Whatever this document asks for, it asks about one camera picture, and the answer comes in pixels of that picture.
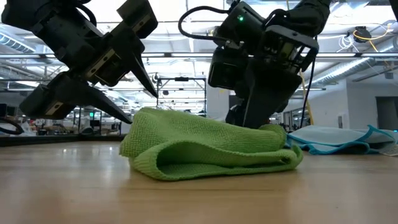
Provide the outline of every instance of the cable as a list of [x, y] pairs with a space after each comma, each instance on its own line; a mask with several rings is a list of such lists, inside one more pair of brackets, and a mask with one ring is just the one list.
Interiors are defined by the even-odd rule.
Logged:
[[[300, 70], [300, 76], [301, 76], [301, 79], [302, 79], [303, 97], [305, 97], [305, 95], [307, 94], [307, 89], [305, 88], [305, 77], [304, 77], [303, 71], [301, 71], [301, 70]], [[308, 108], [308, 113], [309, 113], [309, 115], [310, 115], [311, 125], [313, 125], [311, 105], [310, 105], [310, 103], [309, 103], [308, 101], [307, 101], [306, 106], [307, 106], [307, 108]]]
[[20, 134], [22, 134], [24, 132], [23, 128], [19, 124], [17, 124], [16, 122], [13, 122], [13, 121], [8, 120], [6, 118], [0, 118], [0, 121], [4, 121], [7, 124], [11, 124], [17, 129], [17, 131], [10, 131], [10, 130], [7, 130], [7, 129], [4, 129], [4, 128], [0, 127], [0, 131], [2, 133], [20, 135]]
[[311, 77], [310, 77], [310, 82], [308, 83], [307, 93], [305, 94], [305, 98], [304, 98], [303, 113], [301, 114], [300, 128], [303, 128], [305, 108], [307, 105], [308, 95], [309, 95], [310, 89], [311, 89], [313, 74], [315, 73], [315, 61], [316, 60], [317, 60], [317, 58], [314, 58], [313, 62], [312, 62]]
[[88, 16], [90, 22], [96, 27], [97, 26], [97, 19], [96, 19], [94, 13], [91, 10], [89, 10], [86, 6], [83, 5], [83, 4], [86, 4], [86, 3], [77, 2], [75, 4], [75, 7], [78, 8], [78, 9], [81, 9]]
[[356, 38], [359, 38], [359, 39], [361, 39], [361, 40], [377, 40], [377, 39], [380, 39], [380, 38], [382, 38], [382, 37], [385, 37], [385, 36], [389, 33], [389, 31], [388, 31], [389, 29], [390, 29], [390, 25], [388, 25], [388, 28], [387, 28], [386, 32], [385, 32], [383, 35], [381, 35], [380, 37], [375, 37], [375, 38], [364, 38], [364, 37], [360, 37], [360, 36], [356, 35], [357, 30], [353, 32], [353, 35], [354, 35]]
[[341, 49], [336, 51], [336, 53], [341, 52], [342, 50], [348, 49], [352, 45], [354, 45], [354, 39], [351, 36], [348, 36], [348, 37], [344, 36], [338, 41], [338, 45], [341, 47]]
[[182, 29], [182, 22], [186, 17], [188, 17], [190, 14], [201, 11], [201, 10], [207, 10], [215, 13], [220, 13], [220, 14], [227, 14], [229, 13], [229, 10], [222, 10], [222, 9], [216, 9], [214, 7], [210, 6], [198, 6], [194, 7], [193, 9], [188, 10], [186, 13], [182, 14], [181, 18], [178, 20], [178, 30], [182, 35], [185, 37], [189, 37], [192, 39], [197, 39], [197, 40], [220, 40], [220, 41], [228, 41], [228, 39], [222, 38], [222, 37], [212, 37], [212, 36], [204, 36], [204, 35], [195, 35], [195, 34], [189, 34], [188, 32], [185, 32]]
[[369, 43], [371, 43], [373, 49], [374, 49], [376, 52], [379, 52], [379, 51], [377, 50], [376, 46], [373, 44], [373, 42], [372, 42], [371, 40], [369, 40]]
[[87, 4], [91, 2], [91, 0], [78, 0], [78, 2], [80, 2], [81, 4]]

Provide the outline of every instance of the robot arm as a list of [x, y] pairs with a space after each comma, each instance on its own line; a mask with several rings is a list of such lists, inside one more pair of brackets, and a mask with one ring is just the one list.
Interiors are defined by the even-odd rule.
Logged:
[[215, 30], [214, 37], [186, 35], [213, 40], [215, 50], [210, 65], [209, 85], [234, 90], [242, 104], [230, 111], [226, 122], [257, 129], [284, 103], [301, 84], [297, 75], [305, 71], [317, 56], [319, 45], [314, 36], [324, 28], [332, 0], [303, 0], [294, 9], [277, 9], [261, 17], [247, 3], [235, 1], [228, 11], [198, 7], [228, 17]]
[[284, 26], [301, 34], [315, 37], [325, 28], [332, 0], [303, 0], [288, 12]]
[[145, 47], [140, 39], [157, 27], [148, 0], [127, 0], [118, 9], [123, 21], [107, 34], [96, 28], [94, 14], [84, 6], [89, 1], [7, 0], [2, 22], [33, 32], [69, 67], [48, 85], [39, 85], [20, 104], [28, 117], [63, 119], [76, 106], [90, 105], [131, 123], [120, 108], [89, 85], [115, 86], [129, 72], [157, 97], [141, 59]]

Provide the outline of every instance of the black cable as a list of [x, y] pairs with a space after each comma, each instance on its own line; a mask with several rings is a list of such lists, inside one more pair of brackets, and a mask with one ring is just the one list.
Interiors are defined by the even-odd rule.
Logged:
[[91, 0], [78, 0], [78, 2], [80, 2], [81, 4], [87, 4], [91, 2]]
[[11, 125], [13, 125], [14, 127], [17, 128], [17, 131], [10, 131], [10, 130], [7, 130], [7, 129], [4, 129], [4, 128], [0, 127], [0, 131], [2, 133], [20, 135], [20, 134], [22, 134], [24, 132], [23, 128], [19, 124], [15, 123], [15, 122], [13, 122], [11, 120], [8, 120], [6, 118], [0, 118], [0, 121], [4, 121], [7, 124], [11, 124]]
[[317, 58], [315, 57], [313, 59], [313, 62], [312, 62], [311, 77], [310, 77], [310, 82], [308, 83], [307, 93], [305, 94], [305, 98], [304, 98], [303, 113], [301, 114], [300, 128], [303, 128], [305, 108], [307, 107], [308, 95], [310, 93], [311, 84], [312, 84], [312, 80], [313, 80], [313, 74], [315, 72], [315, 61], [316, 61], [316, 59]]
[[81, 9], [89, 18], [90, 22], [96, 27], [97, 26], [97, 19], [94, 15], [94, 13], [89, 10], [86, 6], [84, 6], [83, 4], [85, 3], [80, 3], [78, 2], [76, 4], [76, 8]]
[[210, 7], [210, 6], [198, 6], [198, 7], [194, 7], [193, 9], [188, 10], [186, 13], [182, 14], [181, 18], [178, 20], [178, 30], [180, 31], [180, 33], [182, 35], [184, 35], [185, 37], [189, 37], [192, 39], [198, 39], [198, 40], [220, 40], [220, 41], [227, 41], [228, 39], [222, 38], [222, 37], [212, 37], [212, 36], [204, 36], [204, 35], [195, 35], [195, 34], [189, 34], [187, 32], [185, 32], [182, 29], [182, 22], [184, 21], [184, 19], [189, 16], [190, 14], [197, 12], [197, 11], [201, 11], [201, 10], [208, 10], [211, 12], [215, 12], [215, 13], [220, 13], [220, 14], [224, 14], [224, 13], [229, 13], [229, 10], [222, 10], [222, 9], [216, 9], [214, 7]]

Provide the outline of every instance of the pipe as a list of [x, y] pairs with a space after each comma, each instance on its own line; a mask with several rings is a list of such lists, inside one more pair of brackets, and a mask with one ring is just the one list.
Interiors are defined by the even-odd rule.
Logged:
[[0, 33], [0, 44], [8, 46], [16, 51], [19, 51], [24, 54], [31, 54], [34, 53], [35, 50], [26, 44], [23, 44], [12, 37], [9, 37], [6, 34]]
[[[395, 36], [391, 39], [382, 42], [381, 44], [378, 44], [377, 48], [379, 49], [379, 52], [397, 52], [398, 36]], [[360, 71], [366, 70], [369, 67], [373, 67], [376, 64], [377, 64], [376, 59], [371, 57], [361, 58], [347, 63], [340, 63], [315, 76], [315, 79], [314, 81], [312, 81], [312, 84], [326, 85], [329, 83], [337, 82], [338, 80], [344, 79], [350, 75], [354, 75]]]
[[376, 71], [376, 72], [373, 73], [373, 74], [365, 75], [364, 77], [361, 77], [361, 78], [356, 78], [356, 79], [353, 80], [353, 82], [361, 82], [361, 81], [363, 81], [363, 80], [367, 80], [367, 79], [369, 79], [369, 78], [373, 78], [373, 77], [376, 77], [376, 76], [378, 76], [378, 75], [385, 74], [385, 73], [387, 73], [387, 72], [393, 72], [393, 71], [395, 71], [395, 70], [397, 70], [397, 69], [398, 69], [398, 66], [395, 66], [395, 67], [392, 67], [392, 68], [388, 68], [387, 70], [381, 70], [381, 71], [379, 71], [379, 72]]
[[27, 78], [28, 76], [25, 74], [21, 74], [17, 71], [15, 71], [13, 68], [11, 67], [2, 67], [0, 66], [0, 75], [6, 77], [6, 78]]
[[7, 66], [9, 66], [11, 68], [15, 68], [18, 72], [24, 73], [24, 74], [26, 74], [28, 76], [34, 75], [34, 76], [43, 78], [43, 75], [41, 75], [39, 73], [33, 72], [33, 71], [31, 71], [29, 69], [26, 69], [26, 68], [19, 67], [19, 66], [15, 65], [15, 64], [9, 63], [9, 62], [7, 62], [5, 60], [0, 60], [0, 63], [3, 64], [3, 65], [7, 65]]
[[47, 79], [47, 80], [39, 80], [39, 79], [18, 79], [18, 78], [2, 78], [0, 79], [0, 83], [1, 82], [49, 82], [51, 80]]

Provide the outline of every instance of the wall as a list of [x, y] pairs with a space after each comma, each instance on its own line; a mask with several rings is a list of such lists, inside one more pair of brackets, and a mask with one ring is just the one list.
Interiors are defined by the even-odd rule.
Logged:
[[[309, 103], [311, 106], [314, 125], [338, 128], [338, 117], [343, 117], [343, 128], [349, 128], [348, 98], [346, 81], [337, 85], [329, 85], [326, 91], [310, 91]], [[285, 111], [302, 108], [303, 100], [289, 102]]]
[[393, 83], [347, 83], [349, 126], [351, 129], [367, 129], [377, 125], [377, 96], [398, 96], [398, 86]]
[[211, 119], [224, 121], [229, 110], [229, 90], [207, 84], [207, 113]]

